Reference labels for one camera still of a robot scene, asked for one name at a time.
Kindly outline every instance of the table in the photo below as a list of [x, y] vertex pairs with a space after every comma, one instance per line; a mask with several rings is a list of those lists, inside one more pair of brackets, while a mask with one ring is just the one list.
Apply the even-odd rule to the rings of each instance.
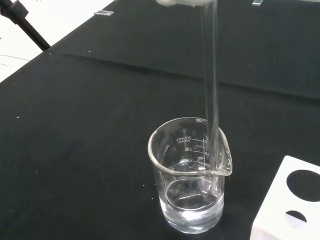
[[[205, 117], [199, 29], [183, 31], [197, 8], [117, 0], [112, 17], [91, 18], [0, 85], [1, 239], [249, 239], [283, 157], [320, 165], [319, 6], [251, 3], [219, 9], [219, 125], [234, 171], [216, 227], [167, 224], [147, 154], [162, 123]], [[184, 45], [159, 40], [180, 28]]]

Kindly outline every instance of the white foam block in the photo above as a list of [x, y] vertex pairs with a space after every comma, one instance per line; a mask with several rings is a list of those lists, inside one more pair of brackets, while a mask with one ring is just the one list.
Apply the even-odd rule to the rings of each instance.
[[[287, 186], [287, 177], [297, 170], [320, 175], [320, 167], [286, 156], [253, 222], [250, 240], [320, 240], [320, 202], [295, 196]], [[286, 214], [297, 211], [307, 222]]]

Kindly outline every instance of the black tripod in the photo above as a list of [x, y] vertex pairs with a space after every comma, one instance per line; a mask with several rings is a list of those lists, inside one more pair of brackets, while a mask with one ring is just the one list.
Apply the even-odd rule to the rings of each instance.
[[19, 0], [14, 3], [10, 0], [0, 0], [0, 13], [10, 19], [14, 24], [18, 24], [42, 51], [50, 48], [49, 43], [47, 43], [47, 41], [26, 20], [26, 16], [29, 12]]

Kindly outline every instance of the clear liquid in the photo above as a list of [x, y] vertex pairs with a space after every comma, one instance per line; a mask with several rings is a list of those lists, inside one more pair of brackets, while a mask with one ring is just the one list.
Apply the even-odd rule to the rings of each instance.
[[[176, 171], [185, 168], [185, 162], [171, 167]], [[160, 205], [170, 225], [183, 233], [198, 234], [217, 224], [224, 208], [224, 194], [223, 190], [212, 193], [212, 179], [186, 177], [167, 183]]]

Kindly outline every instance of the beaker base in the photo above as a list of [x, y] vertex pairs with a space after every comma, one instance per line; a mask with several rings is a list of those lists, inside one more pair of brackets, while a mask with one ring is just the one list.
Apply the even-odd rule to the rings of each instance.
[[173, 228], [185, 234], [200, 234], [213, 228], [220, 220], [224, 208], [224, 197], [222, 196], [219, 201], [212, 206], [212, 209], [209, 209], [211, 214], [206, 214], [204, 211], [183, 211], [178, 213], [176, 209], [172, 209], [169, 205], [165, 204], [161, 198], [160, 204], [165, 219]]

